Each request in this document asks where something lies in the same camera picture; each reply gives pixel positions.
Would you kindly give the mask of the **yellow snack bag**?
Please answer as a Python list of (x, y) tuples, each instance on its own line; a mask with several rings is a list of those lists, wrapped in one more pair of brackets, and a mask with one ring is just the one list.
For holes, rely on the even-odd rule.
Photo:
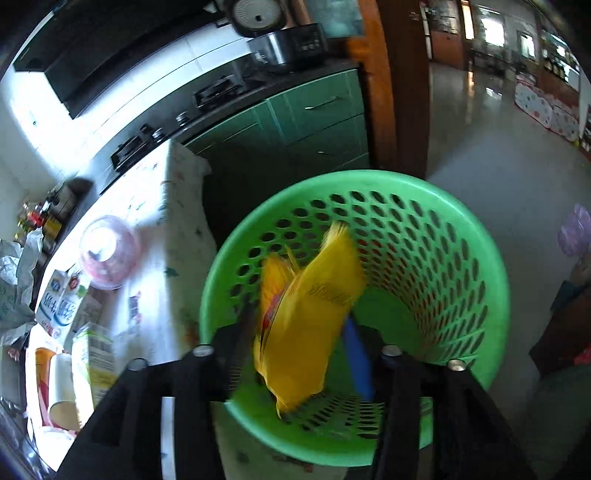
[(332, 223), (320, 251), (304, 267), (291, 252), (263, 260), (253, 361), (276, 398), (277, 415), (293, 412), (324, 390), (335, 342), (366, 287), (344, 222)]

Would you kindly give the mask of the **clear green label bottle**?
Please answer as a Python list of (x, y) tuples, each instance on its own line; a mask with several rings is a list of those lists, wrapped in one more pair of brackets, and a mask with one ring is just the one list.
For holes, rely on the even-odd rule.
[(72, 340), (72, 381), (79, 411), (94, 410), (116, 380), (112, 340), (95, 323), (81, 327)]

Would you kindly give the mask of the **white paper cup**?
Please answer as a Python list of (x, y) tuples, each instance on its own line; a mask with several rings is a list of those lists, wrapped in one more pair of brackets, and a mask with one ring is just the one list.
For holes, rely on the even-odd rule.
[(72, 359), (66, 353), (56, 354), (50, 360), (48, 414), (54, 426), (75, 432), (80, 429), (72, 380)]

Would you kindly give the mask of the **small white milk carton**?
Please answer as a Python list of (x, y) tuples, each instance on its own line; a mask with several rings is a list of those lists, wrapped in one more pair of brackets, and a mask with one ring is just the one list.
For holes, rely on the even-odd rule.
[(64, 343), (73, 325), (77, 311), (87, 294), (90, 278), (84, 271), (71, 275), (63, 293), (57, 303), (57, 308), (52, 316), (52, 337)]

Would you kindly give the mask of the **red cartoon plastic cup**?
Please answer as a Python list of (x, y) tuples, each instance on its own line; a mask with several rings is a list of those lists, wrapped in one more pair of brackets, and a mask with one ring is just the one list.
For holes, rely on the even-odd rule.
[(141, 247), (135, 230), (122, 219), (106, 215), (93, 221), (80, 240), (80, 260), (91, 285), (116, 290), (131, 275)]

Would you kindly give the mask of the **gold energy drink bottle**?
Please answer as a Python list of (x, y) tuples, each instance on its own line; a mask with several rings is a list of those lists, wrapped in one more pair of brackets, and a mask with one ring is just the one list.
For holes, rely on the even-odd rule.
[(49, 415), (49, 367), (55, 353), (47, 348), (38, 348), (35, 351), (36, 384), (39, 399), (39, 408), (43, 426), (53, 427)]

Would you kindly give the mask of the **silver foil wrapper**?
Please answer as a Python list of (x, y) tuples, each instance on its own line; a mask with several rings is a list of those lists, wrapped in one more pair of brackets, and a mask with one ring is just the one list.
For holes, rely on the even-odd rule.
[(40, 258), (43, 234), (41, 229), (27, 234), (25, 244), (1, 241), (1, 345), (12, 345), (35, 323), (30, 307), (33, 271)]

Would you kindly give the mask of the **large white milk carton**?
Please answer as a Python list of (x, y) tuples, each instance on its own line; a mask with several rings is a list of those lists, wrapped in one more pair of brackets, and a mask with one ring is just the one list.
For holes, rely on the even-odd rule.
[(35, 319), (49, 336), (52, 336), (54, 330), (57, 328), (55, 315), (57, 314), (59, 302), (65, 291), (67, 281), (68, 275), (66, 272), (55, 270), (51, 274), (46, 288), (38, 301)]

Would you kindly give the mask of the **green plastic trash basket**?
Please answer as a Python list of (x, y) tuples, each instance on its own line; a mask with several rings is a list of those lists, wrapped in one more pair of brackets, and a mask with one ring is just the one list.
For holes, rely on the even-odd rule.
[[(307, 265), (335, 221), (348, 224), (368, 281), (353, 310), (356, 320), (418, 359), (460, 359), (489, 386), (510, 325), (510, 288), (499, 250), (454, 196), (393, 172), (317, 176), (254, 209), (224, 242), (207, 275), (201, 338), (211, 340), (235, 320), (237, 307), (259, 296), (267, 256), (294, 256)], [(370, 464), (384, 409), (356, 394), (342, 349), (332, 355), (324, 390), (287, 419), (277, 416), (252, 364), (243, 367), (226, 408), (267, 446), (332, 467)]]

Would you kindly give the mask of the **green kitchen cabinet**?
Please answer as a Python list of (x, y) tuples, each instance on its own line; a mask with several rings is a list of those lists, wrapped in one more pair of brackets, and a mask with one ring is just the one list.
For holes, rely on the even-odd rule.
[(182, 141), (225, 170), (242, 157), (288, 184), (334, 171), (369, 169), (362, 88), (356, 69), (304, 82)]

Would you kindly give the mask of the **cartoon print tablecloth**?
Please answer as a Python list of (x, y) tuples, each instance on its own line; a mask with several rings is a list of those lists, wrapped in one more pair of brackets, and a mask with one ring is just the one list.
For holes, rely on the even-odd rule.
[(151, 364), (179, 359), (198, 345), (198, 309), (216, 254), (201, 205), (209, 172), (204, 158), (168, 140), (107, 189), (75, 223), (48, 263), (48, 288), (56, 271), (82, 267), (88, 247), (104, 253), (111, 240), (89, 225), (114, 216), (134, 231), (139, 254), (130, 274), (97, 293), (102, 309), (95, 323), (112, 340), (114, 370), (136, 357)]

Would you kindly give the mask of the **condiment bottles group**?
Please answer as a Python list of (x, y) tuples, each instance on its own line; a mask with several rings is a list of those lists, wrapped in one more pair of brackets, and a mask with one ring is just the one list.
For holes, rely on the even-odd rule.
[(23, 246), (26, 236), (40, 229), (42, 249), (52, 253), (76, 205), (77, 197), (65, 182), (56, 185), (41, 201), (25, 201), (17, 215), (14, 240)]

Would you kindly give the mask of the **polka dot play fence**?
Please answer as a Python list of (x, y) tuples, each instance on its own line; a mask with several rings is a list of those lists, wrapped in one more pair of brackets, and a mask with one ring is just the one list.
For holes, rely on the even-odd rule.
[(545, 129), (563, 137), (570, 143), (579, 139), (579, 111), (552, 94), (534, 86), (532, 82), (517, 79), (514, 94), (515, 105)]

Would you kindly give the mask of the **black range hood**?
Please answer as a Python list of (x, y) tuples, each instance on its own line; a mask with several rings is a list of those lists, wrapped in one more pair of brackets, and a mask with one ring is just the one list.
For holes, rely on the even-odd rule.
[(140, 61), (222, 18), (219, 1), (60, 1), (14, 69), (44, 74), (76, 118)]

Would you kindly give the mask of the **wooden door frame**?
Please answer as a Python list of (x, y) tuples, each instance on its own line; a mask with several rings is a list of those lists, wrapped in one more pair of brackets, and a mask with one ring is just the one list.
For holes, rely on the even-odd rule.
[(370, 146), (384, 170), (424, 179), (430, 137), (430, 71), (418, 1), (360, 1), (363, 36), (346, 53), (363, 65)]

